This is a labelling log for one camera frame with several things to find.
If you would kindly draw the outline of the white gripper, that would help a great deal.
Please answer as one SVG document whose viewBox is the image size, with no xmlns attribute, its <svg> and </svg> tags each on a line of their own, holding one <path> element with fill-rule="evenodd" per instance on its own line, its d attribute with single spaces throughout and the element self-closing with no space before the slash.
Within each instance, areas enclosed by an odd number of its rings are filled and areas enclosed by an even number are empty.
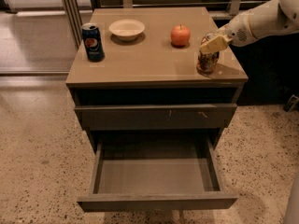
<svg viewBox="0 0 299 224">
<path fill-rule="evenodd" d="M 221 27 L 212 38 L 205 39 L 200 45 L 202 54 L 212 54 L 228 48 L 230 44 L 236 47 L 245 47 L 258 40 L 252 31 L 254 13 L 245 11 L 229 21 L 226 28 Z"/>
</svg>

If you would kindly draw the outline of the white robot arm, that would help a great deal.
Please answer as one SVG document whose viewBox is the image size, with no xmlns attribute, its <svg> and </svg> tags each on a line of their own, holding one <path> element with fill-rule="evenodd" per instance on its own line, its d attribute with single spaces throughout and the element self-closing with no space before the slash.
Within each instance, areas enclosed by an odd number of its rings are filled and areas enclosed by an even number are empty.
<svg viewBox="0 0 299 224">
<path fill-rule="evenodd" d="M 215 53 L 230 44 L 244 47 L 271 35 L 289 35 L 299 30 L 299 0 L 270 0 L 236 15 L 204 42 L 202 54 Z"/>
</svg>

